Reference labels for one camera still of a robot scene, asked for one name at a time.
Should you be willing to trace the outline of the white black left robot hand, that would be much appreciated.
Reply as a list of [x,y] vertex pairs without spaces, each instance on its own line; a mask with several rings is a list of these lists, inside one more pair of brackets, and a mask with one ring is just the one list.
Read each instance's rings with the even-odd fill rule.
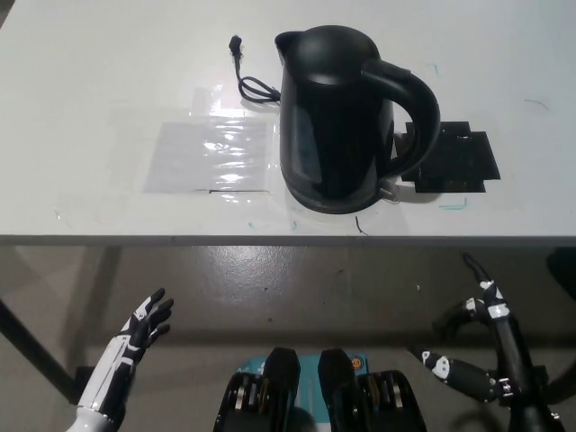
[[148,348],[170,330],[167,320],[174,301],[166,300],[165,293],[160,288],[147,297],[109,341],[76,405],[70,431],[120,428],[137,366]]

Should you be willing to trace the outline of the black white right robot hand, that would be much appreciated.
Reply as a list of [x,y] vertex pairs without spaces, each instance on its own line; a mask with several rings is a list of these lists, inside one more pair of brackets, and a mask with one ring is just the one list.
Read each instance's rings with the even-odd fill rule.
[[482,297],[471,297],[449,308],[433,322],[433,330],[447,340],[454,337],[461,326],[481,323],[490,331],[494,341],[497,368],[484,370],[427,348],[412,347],[409,351],[441,383],[476,401],[535,396],[537,385],[533,363],[518,321],[499,286],[481,264],[468,253],[463,253],[462,258],[472,270]]

